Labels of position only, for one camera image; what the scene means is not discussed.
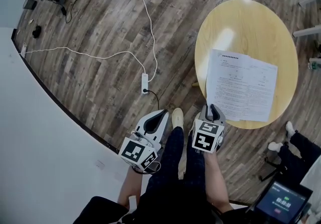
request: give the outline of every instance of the wooden floor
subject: wooden floor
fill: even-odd
[[[67,0],[69,9],[73,1]],[[224,1],[227,0],[146,0],[159,63],[149,88],[158,94],[161,108],[183,109],[186,133],[205,103],[200,90],[192,88],[196,81],[194,50],[198,30],[207,14]],[[316,3],[304,9],[297,5],[300,0],[255,1],[272,9],[291,33],[320,24],[321,11]],[[38,39],[32,37],[36,25],[42,26]],[[278,161],[276,154],[267,151],[267,144],[284,140],[287,120],[292,120],[298,130],[321,145],[321,73],[307,69],[308,59],[316,54],[315,38],[294,40],[299,78],[294,98],[285,113],[269,126],[257,130],[227,126],[219,161],[231,200],[253,202],[262,191],[266,183],[260,183],[257,176],[273,170],[264,164],[264,157]],[[79,0],[70,24],[65,24],[58,5],[39,2],[34,11],[24,11],[16,42],[19,48],[26,42],[28,50],[67,46],[100,57],[129,50],[143,62],[150,77],[155,68],[149,22],[142,0]],[[26,59],[67,109],[117,148],[143,115],[157,109],[152,94],[140,93],[143,70],[130,55],[103,61],[57,50],[34,53]],[[184,154],[180,176],[185,159]]]

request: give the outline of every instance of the white cable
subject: white cable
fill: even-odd
[[[146,9],[146,13],[147,13],[147,16],[149,18],[149,21],[150,21],[150,32],[151,32],[151,35],[152,35],[152,38],[153,38],[153,54],[154,54],[154,59],[155,59],[155,62],[156,62],[156,68],[155,68],[155,72],[154,72],[154,75],[151,77],[151,79],[148,81],[148,82],[151,82],[155,75],[156,75],[156,72],[157,72],[157,68],[158,68],[158,62],[157,62],[157,59],[156,59],[156,54],[155,54],[155,44],[156,44],[156,39],[155,39],[155,36],[154,36],[154,33],[152,31],[152,21],[151,21],[151,18],[150,18],[150,15],[148,13],[148,9],[147,9],[147,5],[146,5],[146,2],[145,0],[142,0],[144,5],[145,5],[145,9]],[[70,48],[68,47],[56,47],[54,49],[45,49],[45,50],[35,50],[35,51],[31,51],[31,52],[26,52],[26,53],[20,53],[20,54],[27,54],[27,53],[34,53],[34,52],[44,52],[44,51],[54,51],[54,50],[57,50],[57,49],[68,49],[69,51],[73,52],[73,53],[77,53],[77,54],[81,54],[81,55],[86,55],[88,57],[91,57],[91,58],[94,58],[94,59],[101,59],[101,60],[106,60],[106,59],[109,59],[111,57],[114,57],[118,54],[122,54],[122,53],[130,53],[132,56],[134,56],[135,60],[137,62],[139,62],[139,64],[142,66],[142,68],[144,69],[144,73],[146,74],[146,70],[145,70],[145,67],[144,65],[136,58],[136,56],[132,53],[132,52],[129,52],[129,51],[123,51],[123,52],[119,52],[119,53],[115,53],[113,54],[112,56],[109,56],[109,57],[97,57],[97,56],[92,56],[92,55],[89,55],[87,53],[80,53],[80,52],[76,52],[74,50],[71,50]]]
[[[147,5],[145,3],[145,0],[142,0],[144,5],[145,5],[145,9],[146,9],[146,13],[147,13],[147,16],[149,18],[149,21],[150,21],[150,32],[151,32],[151,35],[152,35],[152,38],[154,39],[154,44],[153,44],[153,47],[152,47],[152,50],[153,50],[153,54],[154,54],[154,59],[155,59],[155,62],[156,62],[156,68],[155,68],[155,72],[154,72],[154,75],[151,77],[151,79],[148,81],[148,82],[151,82],[155,75],[156,75],[156,71],[157,71],[157,68],[158,68],[158,62],[157,62],[157,59],[156,59],[156,55],[155,55],[155,44],[156,44],[156,40],[155,40],[155,36],[154,36],[154,33],[152,31],[152,22],[151,22],[151,18],[149,16],[149,13],[148,13],[148,9],[147,9]]]
[[[109,56],[109,57],[92,56],[92,55],[89,55],[89,54],[87,54],[87,53],[76,52],[76,51],[74,51],[74,50],[71,50],[71,49],[68,48],[68,47],[56,47],[56,48],[54,48],[54,49],[35,50],[35,51],[31,51],[31,52],[26,52],[26,53],[44,52],[44,51],[54,51],[54,50],[57,50],[57,49],[68,49],[69,51],[71,51],[71,52],[73,52],[73,53],[77,53],[77,54],[81,54],[81,55],[87,55],[87,56],[90,57],[90,58],[101,59],[101,60],[109,59],[109,58],[114,57],[114,56],[116,56],[116,55],[118,55],[118,54],[121,54],[121,53],[130,53],[132,56],[134,56],[134,58],[136,59],[136,61],[138,61],[139,64],[142,66],[142,68],[144,69],[144,73],[146,73],[146,70],[145,70],[144,65],[136,58],[136,56],[135,56],[132,52],[129,52],[129,51],[123,51],[123,52],[115,53],[115,54],[113,54],[112,56]]]

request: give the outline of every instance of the white shoe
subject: white shoe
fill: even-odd
[[[184,124],[184,114],[181,108],[176,108],[172,113],[172,124],[173,129],[176,127],[183,128]]]
[[[285,125],[285,129],[287,131],[287,137],[290,139],[294,134],[295,134],[295,130],[293,128],[293,125],[291,122],[287,122]]]
[[[276,151],[279,153],[282,146],[283,146],[283,143],[271,142],[271,143],[269,143],[267,148],[271,151]]]
[[[201,113],[198,113],[198,114],[196,114],[196,116],[195,116],[195,118],[194,118],[194,121],[193,121],[193,125],[192,125],[192,128],[190,129],[190,131],[189,131],[189,133],[191,132],[191,131],[193,131],[193,136],[194,136],[194,132],[195,132],[195,120],[198,120],[199,118],[200,118],[200,115],[201,115]]]

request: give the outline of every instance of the paper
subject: paper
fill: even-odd
[[[268,121],[277,66],[232,52],[213,50],[209,58],[207,104],[232,121]]]
[[[242,120],[267,122],[273,104],[277,66],[251,59]]]
[[[239,121],[246,100],[250,57],[213,50],[206,82],[208,105],[215,104],[232,121]]]

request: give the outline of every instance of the wooden table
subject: wooden table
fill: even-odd
[[[272,123],[285,111],[296,88],[297,54],[291,34],[273,11],[251,0],[230,0],[209,13],[200,28],[195,49],[197,79],[205,97],[212,48],[246,54],[278,66],[269,121],[227,123],[242,129],[257,129]]]

